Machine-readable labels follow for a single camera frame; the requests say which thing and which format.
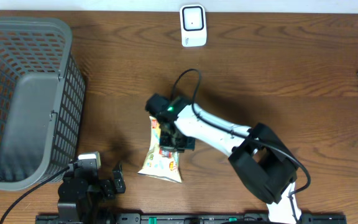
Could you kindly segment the yellow snack bag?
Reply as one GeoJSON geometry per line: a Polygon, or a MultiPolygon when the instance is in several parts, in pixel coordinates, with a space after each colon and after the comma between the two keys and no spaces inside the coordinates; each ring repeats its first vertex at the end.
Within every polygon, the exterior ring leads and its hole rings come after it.
{"type": "Polygon", "coordinates": [[[143,166],[138,174],[182,183],[177,152],[163,150],[160,145],[161,129],[156,118],[150,119],[150,147],[145,157],[143,166]]]}

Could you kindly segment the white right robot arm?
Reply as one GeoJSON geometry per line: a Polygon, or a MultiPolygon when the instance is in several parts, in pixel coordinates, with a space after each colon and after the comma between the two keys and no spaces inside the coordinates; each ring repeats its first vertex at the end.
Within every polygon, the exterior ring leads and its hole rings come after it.
{"type": "Polygon", "coordinates": [[[170,101],[158,94],[145,109],[160,125],[163,150],[184,152],[194,150],[196,140],[205,142],[227,156],[245,187],[267,204],[271,222],[300,222],[295,181],[302,165],[268,126],[233,124],[186,98],[170,101]]]}

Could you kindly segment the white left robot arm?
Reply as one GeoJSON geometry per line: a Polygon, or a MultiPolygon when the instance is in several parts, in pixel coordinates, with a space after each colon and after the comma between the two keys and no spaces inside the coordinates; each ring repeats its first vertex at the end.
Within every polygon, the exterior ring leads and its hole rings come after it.
{"type": "Polygon", "coordinates": [[[96,159],[76,161],[69,165],[58,188],[58,223],[116,223],[108,208],[100,203],[126,191],[122,165],[112,170],[112,177],[100,179],[96,159]]]}

